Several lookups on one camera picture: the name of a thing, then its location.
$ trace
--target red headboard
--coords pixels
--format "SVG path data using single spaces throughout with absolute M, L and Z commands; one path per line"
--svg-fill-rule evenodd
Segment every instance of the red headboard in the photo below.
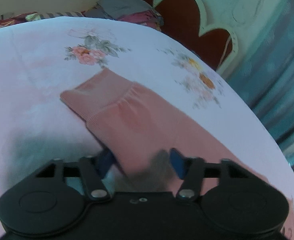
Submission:
M 201 0 L 144 1 L 162 15 L 162 32 L 196 53 L 212 69 L 217 70 L 223 65 L 226 68 L 235 57 L 238 51 L 236 34 L 217 24 L 207 25 Z

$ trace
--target curtain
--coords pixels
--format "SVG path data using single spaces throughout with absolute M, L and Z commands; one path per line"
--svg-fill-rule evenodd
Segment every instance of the curtain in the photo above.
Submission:
M 285 150 L 294 143 L 294 0 L 276 11 L 227 82 Z

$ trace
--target curtain fold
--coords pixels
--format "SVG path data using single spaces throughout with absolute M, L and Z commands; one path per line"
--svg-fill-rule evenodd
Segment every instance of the curtain fold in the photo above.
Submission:
M 227 82 L 285 150 L 294 143 L 294 0 L 275 14 Z

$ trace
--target pile of clothes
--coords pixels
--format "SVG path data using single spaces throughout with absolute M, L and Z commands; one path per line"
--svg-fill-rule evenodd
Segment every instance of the pile of clothes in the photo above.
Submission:
M 84 15 L 90 18 L 136 23 L 158 31 L 164 24 L 162 16 L 143 0 L 100 0 Z

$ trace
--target white bedsheet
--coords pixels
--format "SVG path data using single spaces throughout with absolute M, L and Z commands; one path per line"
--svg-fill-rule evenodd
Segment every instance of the white bedsheet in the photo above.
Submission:
M 154 90 L 294 200 L 294 173 L 275 141 L 193 53 L 148 27 L 73 17 L 0 29 L 0 195 L 47 160 L 101 149 L 59 99 L 101 66 Z

